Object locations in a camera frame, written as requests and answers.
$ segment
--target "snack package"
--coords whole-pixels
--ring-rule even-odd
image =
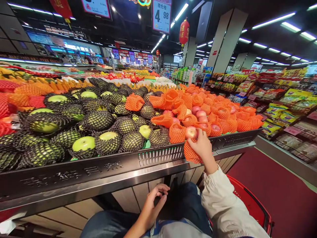
[[[276,119],[280,116],[282,111],[286,109],[288,109],[288,107],[275,103],[270,103],[268,109],[264,112],[264,114]]]

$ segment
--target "aisle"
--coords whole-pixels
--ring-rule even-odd
[[[273,238],[317,237],[317,193],[287,169],[251,148],[228,175],[245,185],[270,213]]]

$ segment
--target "person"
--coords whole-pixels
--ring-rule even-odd
[[[99,212],[87,222],[80,237],[269,237],[249,215],[244,203],[233,194],[233,185],[212,156],[212,145],[206,133],[198,129],[197,142],[189,139],[188,143],[205,165],[201,195],[195,184],[186,183],[176,191],[173,202],[173,199],[167,199],[173,191],[165,184],[158,184],[148,194],[140,215],[119,211]],[[172,207],[168,207],[167,212],[172,219],[158,221],[163,208],[169,205]],[[212,231],[208,218],[212,221]]]

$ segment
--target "white sleeve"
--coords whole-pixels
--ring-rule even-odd
[[[244,203],[233,194],[234,187],[220,167],[213,174],[204,174],[204,185],[201,203],[212,219],[217,237],[269,237],[249,215]]]

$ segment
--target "red shopping basket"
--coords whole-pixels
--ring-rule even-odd
[[[274,222],[267,210],[259,202],[259,200],[240,182],[227,175],[231,184],[234,186],[233,193],[242,200],[247,207],[250,215],[257,220],[263,229],[271,236]]]

